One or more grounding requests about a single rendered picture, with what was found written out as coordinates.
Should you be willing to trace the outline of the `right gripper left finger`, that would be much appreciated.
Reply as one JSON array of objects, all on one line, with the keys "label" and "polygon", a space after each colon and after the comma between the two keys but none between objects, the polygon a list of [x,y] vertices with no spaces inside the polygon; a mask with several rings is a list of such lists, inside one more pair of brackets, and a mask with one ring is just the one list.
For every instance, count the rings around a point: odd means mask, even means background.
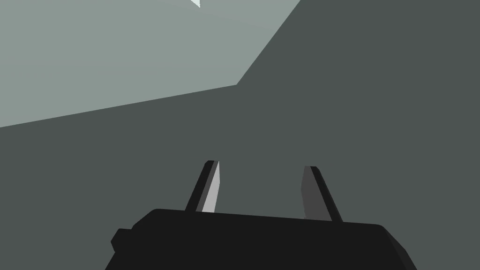
[{"label": "right gripper left finger", "polygon": [[185,211],[214,213],[220,187],[220,163],[208,160],[204,163]]}]

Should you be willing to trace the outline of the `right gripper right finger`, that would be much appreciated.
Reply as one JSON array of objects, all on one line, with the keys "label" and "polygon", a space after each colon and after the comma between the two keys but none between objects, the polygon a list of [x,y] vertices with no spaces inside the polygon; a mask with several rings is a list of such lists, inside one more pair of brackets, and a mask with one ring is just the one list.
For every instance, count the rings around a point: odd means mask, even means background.
[{"label": "right gripper right finger", "polygon": [[343,221],[318,167],[304,167],[301,196],[305,219]]}]

